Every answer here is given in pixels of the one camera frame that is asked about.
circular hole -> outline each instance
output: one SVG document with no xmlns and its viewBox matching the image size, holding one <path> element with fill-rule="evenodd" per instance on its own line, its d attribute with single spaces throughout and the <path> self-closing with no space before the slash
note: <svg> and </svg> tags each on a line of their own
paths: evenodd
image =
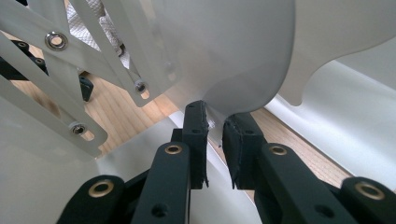
<svg viewBox="0 0 396 224">
<path fill-rule="evenodd" d="M 73 128 L 72 132 L 73 132 L 74 134 L 83 134 L 83 133 L 85 132 L 85 127 L 82 126 L 82 125 L 76 125 L 76 126 Z"/>
<path fill-rule="evenodd" d="M 111 180 L 100 180 L 90 187 L 88 194 L 93 198 L 100 198 L 106 196 L 114 189 L 114 184 Z"/>
<path fill-rule="evenodd" d="M 149 98 L 149 92 L 145 90 L 143 93 L 140 94 L 143 100 L 147 100 Z"/>
<path fill-rule="evenodd" d="M 366 183 L 359 182 L 355 185 L 355 189 L 362 195 L 373 200 L 383 200 L 385 198 L 384 192 L 376 186 Z"/>
<path fill-rule="evenodd" d="M 95 191 L 101 192 L 101 191 L 105 191 L 108 189 L 108 184 L 100 184 L 98 186 L 95 187 Z"/>
<path fill-rule="evenodd" d="M 26 47 L 26 44 L 25 44 L 25 43 L 22 43 L 22 42 L 19 42 L 19 43 L 18 43 L 18 46 L 20 46 L 21 48 L 24 48 L 24 47 Z"/>
<path fill-rule="evenodd" d="M 288 151 L 283 147 L 270 147 L 270 150 L 272 151 L 272 153 L 278 156 L 284 156 L 288 153 Z"/>
<path fill-rule="evenodd" d="M 42 59 L 35 59 L 35 62 L 36 63 L 43 63 L 43 60 Z"/>
<path fill-rule="evenodd" d="M 58 35 L 54 35 L 50 38 L 50 43 L 54 45 L 55 47 L 60 47 L 61 45 L 64 44 L 64 41 L 62 38 Z"/>
<path fill-rule="evenodd" d="M 62 33 L 50 32 L 46 35 L 46 45 L 52 50 L 64 50 L 67 44 L 67 37 Z"/>
<path fill-rule="evenodd" d="M 315 211 L 319 213 L 322 217 L 333 218 L 334 212 L 328 206 L 325 205 L 316 205 Z"/>
<path fill-rule="evenodd" d="M 136 87 L 136 89 L 137 89 L 138 92 L 142 92 L 142 91 L 144 91 L 146 89 L 146 86 L 144 84 L 138 85 Z"/>
<path fill-rule="evenodd" d="M 164 203 L 157 203 L 151 209 L 151 214 L 155 217 L 166 217 L 168 215 L 168 206 Z"/>
<path fill-rule="evenodd" d="M 165 149 L 165 152 L 168 154 L 177 154 L 181 152 L 182 148 L 180 146 L 169 146 Z"/>
</svg>

white curved object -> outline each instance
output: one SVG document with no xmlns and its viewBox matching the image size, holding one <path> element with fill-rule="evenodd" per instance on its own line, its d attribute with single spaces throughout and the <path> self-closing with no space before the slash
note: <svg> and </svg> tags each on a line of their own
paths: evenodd
<svg viewBox="0 0 396 224">
<path fill-rule="evenodd" d="M 353 175 L 396 190 L 396 38 L 325 64 L 303 103 L 279 95 L 267 108 Z"/>
<path fill-rule="evenodd" d="M 157 36 L 181 80 L 169 98 L 223 117 L 268 103 L 290 63 L 294 1 L 153 1 Z"/>
<path fill-rule="evenodd" d="M 280 95 L 299 105 L 323 64 L 396 36 L 395 10 L 393 0 L 297 0 L 293 55 Z"/>
</svg>

rivet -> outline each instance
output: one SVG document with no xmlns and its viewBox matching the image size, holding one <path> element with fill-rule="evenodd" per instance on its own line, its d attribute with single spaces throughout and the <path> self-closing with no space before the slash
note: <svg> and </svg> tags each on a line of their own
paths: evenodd
<svg viewBox="0 0 396 224">
<path fill-rule="evenodd" d="M 69 42 L 67 37 L 60 32 L 49 32 L 46 34 L 46 45 L 49 49 L 61 51 L 67 48 Z"/>
</svg>

black mechanical linkage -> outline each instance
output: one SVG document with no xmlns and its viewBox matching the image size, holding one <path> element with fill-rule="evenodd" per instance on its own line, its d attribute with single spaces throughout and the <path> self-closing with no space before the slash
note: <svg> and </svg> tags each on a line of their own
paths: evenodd
<svg viewBox="0 0 396 224">
<path fill-rule="evenodd" d="M 114 223 L 124 190 L 123 180 L 113 175 L 90 179 L 66 205 L 58 224 Z"/>
<path fill-rule="evenodd" d="M 188 105 L 185 116 L 149 171 L 126 183 L 109 175 L 89 180 L 58 223 L 188 223 L 192 186 L 207 181 L 205 103 Z M 389 189 L 363 177 L 346 179 L 340 189 L 318 180 L 291 148 L 268 144 L 249 114 L 226 120 L 223 149 L 233 186 L 255 190 L 262 223 L 396 223 Z"/>
<path fill-rule="evenodd" d="M 188 223 L 189 205 L 190 149 L 179 142 L 164 144 L 155 155 L 131 223 Z"/>
<path fill-rule="evenodd" d="M 201 189 L 206 176 L 206 145 L 208 123 L 206 120 L 205 102 L 196 101 L 186 106 L 182 142 L 191 149 L 191 189 Z"/>
<path fill-rule="evenodd" d="M 262 223 L 396 223 L 396 195 L 363 177 L 341 189 L 318 180 L 289 147 L 268 144 L 249 114 L 226 119 L 223 150 L 233 183 L 255 189 Z"/>
<path fill-rule="evenodd" d="M 263 223 L 358 223 L 289 147 L 265 144 L 257 163 Z M 276 216 L 269 203 L 280 209 Z"/>
<path fill-rule="evenodd" d="M 233 188 L 254 189 L 254 159 L 266 143 L 262 130 L 249 113 L 236 114 L 224 122 L 222 148 Z"/>
<path fill-rule="evenodd" d="M 44 59 L 35 57 L 29 51 L 29 45 L 20 40 L 11 40 L 27 57 L 29 57 L 35 65 L 37 65 L 47 76 L 49 72 L 47 71 L 46 62 Z M 28 79 L 21 74 L 17 69 L 15 69 L 11 64 L 6 62 L 2 57 L 0 57 L 0 76 L 5 77 L 7 80 L 19 80 L 28 81 Z M 82 99 L 85 102 L 90 101 L 91 94 L 93 91 L 93 84 L 89 79 L 78 76 L 79 86 L 81 88 Z"/>
</svg>

wooden surface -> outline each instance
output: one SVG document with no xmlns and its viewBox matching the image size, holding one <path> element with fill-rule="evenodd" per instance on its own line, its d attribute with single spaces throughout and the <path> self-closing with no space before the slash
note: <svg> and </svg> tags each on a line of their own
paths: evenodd
<svg viewBox="0 0 396 224">
<path fill-rule="evenodd" d="M 31 51 L 36 57 L 42 57 L 40 49 L 31 47 Z M 94 85 L 91 100 L 85 103 L 85 110 L 108 133 L 107 141 L 100 147 L 104 153 L 177 111 L 177 107 L 164 95 L 139 108 L 125 90 L 94 75 L 85 76 Z M 13 84 L 59 116 L 57 105 L 35 85 L 28 81 L 13 81 Z M 267 110 L 262 108 L 252 112 L 252 115 L 268 142 L 293 148 L 318 178 L 339 187 L 342 180 L 349 176 Z M 216 147 L 216 150 L 221 156 L 221 149 Z"/>
</svg>

